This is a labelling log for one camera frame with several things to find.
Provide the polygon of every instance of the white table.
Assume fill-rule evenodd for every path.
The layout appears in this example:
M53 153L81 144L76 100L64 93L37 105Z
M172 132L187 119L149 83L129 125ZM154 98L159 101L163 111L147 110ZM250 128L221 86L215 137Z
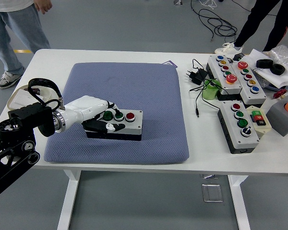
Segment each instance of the white table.
M202 103L199 98L200 117L197 118L195 115L197 92L189 92L189 89L196 87L186 75L187 71L192 71L192 59L195 58L205 66L208 57L209 54L54 49L39 50L34 55L16 89L28 84L32 78L46 78L54 81L62 92L72 67L75 63L80 62L164 63L171 60L178 66L183 117L190 152L189 159L180 164L50 163L43 160L47 138L42 136L38 129L35 129L36 151L40 153L41 159L34 167L37 169L61 169L70 178L58 229L68 229L81 170L229 175L239 229L250 229L240 183L248 175L288 175L288 135L282 137L272 130L261 138L259 145L252 153L231 154L217 117L217 110ZM277 102L277 99L271 100L273 92L266 92L266 95L268 99L262 106L265 112ZM212 103L218 105L219 101L214 100ZM8 109L5 107L0 116L0 122L8 118L7 112Z

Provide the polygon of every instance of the blue cushion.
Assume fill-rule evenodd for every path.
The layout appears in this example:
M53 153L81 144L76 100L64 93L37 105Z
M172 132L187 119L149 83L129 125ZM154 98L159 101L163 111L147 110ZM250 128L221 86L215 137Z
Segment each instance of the blue cushion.
M141 141L87 138L81 124L48 138L44 159L54 162L154 164L188 159L178 74L149 63L78 63L64 92L67 104L89 95L120 109L143 111Z

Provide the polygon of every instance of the shoe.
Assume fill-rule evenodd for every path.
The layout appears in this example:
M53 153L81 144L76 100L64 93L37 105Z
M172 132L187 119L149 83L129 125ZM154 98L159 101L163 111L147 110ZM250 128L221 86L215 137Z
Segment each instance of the shoe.
M236 50L234 47L235 45L233 42L232 43L226 42L223 44L223 48L215 50L215 54L225 55L226 57L229 58L229 56L234 57L236 54L242 53L243 46L239 50Z
M5 71L0 80L0 89L7 89L14 85L23 75L12 74Z

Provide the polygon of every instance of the gray floor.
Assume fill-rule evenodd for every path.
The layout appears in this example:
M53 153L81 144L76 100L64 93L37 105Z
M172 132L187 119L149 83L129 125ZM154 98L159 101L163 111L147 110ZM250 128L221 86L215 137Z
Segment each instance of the gray floor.
M239 2L251 9L255 0ZM56 49L213 53L224 43L217 36L210 41L211 33L192 12L189 0L182 6L174 6L173 0L52 3L53 9L40 18ZM213 12L239 33L248 12L230 0L216 3ZM193 7L203 8L196 0ZM274 17L268 16L243 52L263 49L273 23ZM13 33L11 37L14 49L26 49ZM288 32L281 44L288 46ZM27 66L33 55L17 56ZM13 90L0 89L0 113ZM62 171L27 172L0 195L0 229L56 229L67 183ZM236 230L228 181L221 176L218 183L224 203L208 204L203 202L199 175L83 172L70 229ZM288 230L288 177L251 176L242 192L252 230Z

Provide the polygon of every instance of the black ring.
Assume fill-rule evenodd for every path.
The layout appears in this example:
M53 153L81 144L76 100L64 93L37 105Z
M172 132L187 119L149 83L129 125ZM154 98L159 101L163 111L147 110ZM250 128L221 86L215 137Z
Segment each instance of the black ring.
M275 75L282 75L285 72L285 67L280 64L273 64L270 70Z
M256 67L261 69L270 69L273 66L273 60L271 59L260 59L256 61Z

